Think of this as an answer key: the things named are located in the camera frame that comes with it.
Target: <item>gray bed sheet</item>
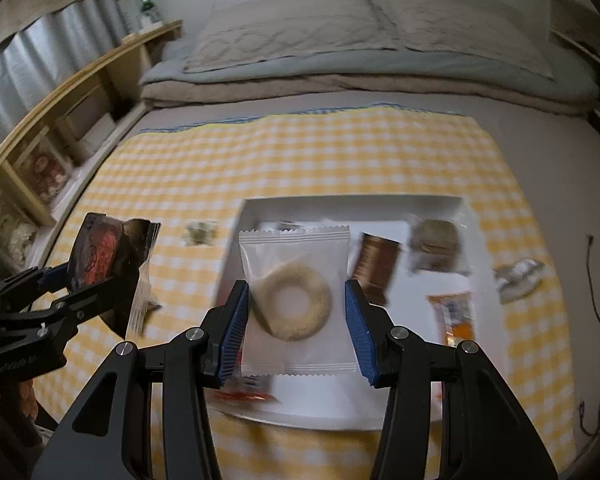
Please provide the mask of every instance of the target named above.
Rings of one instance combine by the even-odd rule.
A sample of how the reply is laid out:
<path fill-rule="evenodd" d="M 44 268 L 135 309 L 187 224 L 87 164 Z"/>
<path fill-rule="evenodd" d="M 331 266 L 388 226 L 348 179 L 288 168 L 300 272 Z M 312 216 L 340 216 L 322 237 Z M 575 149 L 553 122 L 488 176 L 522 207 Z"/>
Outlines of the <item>gray bed sheet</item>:
<path fill-rule="evenodd" d="M 496 85 L 560 102 L 587 102 L 598 95 L 593 70 L 577 54 L 547 43 L 541 47 L 554 72 L 547 78 L 508 63 L 452 52 L 350 50 L 292 56 L 208 72 L 183 72 L 193 40 L 168 44 L 163 62 L 147 71 L 140 84 L 160 81 L 219 83 L 307 74 L 398 74 L 434 76 Z"/>
<path fill-rule="evenodd" d="M 600 136 L 587 121 L 472 96 L 349 91 L 154 110 L 130 135 L 145 128 L 375 102 L 469 115 L 497 142 L 554 259 L 570 325 L 575 399 L 587 403 L 585 422 L 595 427 L 600 327 L 591 309 L 584 258 L 586 235 L 591 233 L 596 237 L 591 270 L 600 310 Z M 578 420 L 575 412 L 573 420 Z M 586 438 L 577 429 L 575 434 L 581 447 Z"/>

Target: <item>metal screw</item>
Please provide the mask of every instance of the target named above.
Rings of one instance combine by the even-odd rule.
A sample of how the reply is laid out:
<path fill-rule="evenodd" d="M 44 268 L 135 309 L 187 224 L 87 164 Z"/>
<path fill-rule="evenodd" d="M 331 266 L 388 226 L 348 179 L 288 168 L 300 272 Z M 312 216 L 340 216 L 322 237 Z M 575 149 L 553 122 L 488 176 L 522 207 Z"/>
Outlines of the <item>metal screw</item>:
<path fill-rule="evenodd" d="M 44 337 L 49 332 L 49 329 L 46 327 L 45 323 L 40 323 L 40 330 L 36 333 L 38 337 Z"/>
<path fill-rule="evenodd" d="M 127 355 L 134 349 L 134 344 L 129 341 L 123 341 L 122 343 L 118 343 L 116 346 L 116 354 L 118 355 Z"/>
<path fill-rule="evenodd" d="M 186 338 L 189 341 L 195 341 L 196 339 L 200 339 L 203 335 L 205 335 L 205 331 L 202 330 L 200 327 L 189 328 L 189 330 L 187 330 L 187 333 L 185 334 Z"/>
<path fill-rule="evenodd" d="M 403 326 L 394 326 L 389 333 L 394 339 L 407 339 L 409 336 L 409 331 Z"/>
<path fill-rule="evenodd" d="M 480 349 L 480 347 L 475 342 L 469 340 L 462 341 L 460 343 L 460 347 L 468 354 L 475 354 Z"/>

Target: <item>hole in cookie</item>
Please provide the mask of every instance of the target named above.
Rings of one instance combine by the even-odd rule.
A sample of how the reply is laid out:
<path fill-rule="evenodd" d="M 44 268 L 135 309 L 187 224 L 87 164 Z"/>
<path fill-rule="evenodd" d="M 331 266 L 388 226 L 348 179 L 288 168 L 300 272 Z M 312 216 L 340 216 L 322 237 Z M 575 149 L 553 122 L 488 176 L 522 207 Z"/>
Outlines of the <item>hole in cookie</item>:
<path fill-rule="evenodd" d="M 293 319 L 309 311 L 309 296 L 300 286 L 283 286 L 273 295 L 273 308 L 280 317 Z"/>

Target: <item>pillow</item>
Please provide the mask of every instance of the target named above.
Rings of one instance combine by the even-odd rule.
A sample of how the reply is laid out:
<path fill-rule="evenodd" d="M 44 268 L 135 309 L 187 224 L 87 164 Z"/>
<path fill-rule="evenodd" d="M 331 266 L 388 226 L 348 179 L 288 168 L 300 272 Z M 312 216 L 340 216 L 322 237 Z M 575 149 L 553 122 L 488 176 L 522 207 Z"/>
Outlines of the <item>pillow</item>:
<path fill-rule="evenodd" d="M 448 0 L 376 0 L 376 4 L 395 23 L 402 46 L 474 54 L 553 76 L 529 38 L 494 12 Z"/>
<path fill-rule="evenodd" d="M 369 0 L 257 0 L 214 12 L 185 72 L 302 54 L 396 47 Z"/>

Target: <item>gingham cloth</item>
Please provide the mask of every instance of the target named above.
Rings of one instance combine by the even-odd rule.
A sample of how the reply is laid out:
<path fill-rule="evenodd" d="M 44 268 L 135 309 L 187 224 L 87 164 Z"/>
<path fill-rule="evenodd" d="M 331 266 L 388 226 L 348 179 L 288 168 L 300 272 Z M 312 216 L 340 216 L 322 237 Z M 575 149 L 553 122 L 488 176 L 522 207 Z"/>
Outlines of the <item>gingham cloth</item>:
<path fill-rule="evenodd" d="M 564 468 L 574 457 L 573 378 L 560 283 L 515 178 L 472 118 L 374 105 L 141 134 L 102 165 L 62 229 L 49 264 L 67 261 L 89 211 L 161 222 L 150 276 L 164 306 L 136 342 L 163 343 L 199 324 L 214 305 L 243 199 L 365 193 L 465 197 L 496 266 L 524 256 L 547 264 L 538 290 L 503 307 L 508 382 L 556 467 Z M 192 219 L 219 223 L 214 246 L 183 244 Z M 36 395 L 52 416 L 64 415 L 118 341 L 99 318 L 80 327 L 66 347 L 67 365 L 36 380 Z M 158 388 L 152 406 L 158 477 L 164 464 L 160 398 Z M 290 430 L 216 412 L 210 420 L 226 479 L 362 480 L 378 444 L 376 432 Z M 436 475 L 439 430 L 432 428 L 429 476 Z"/>

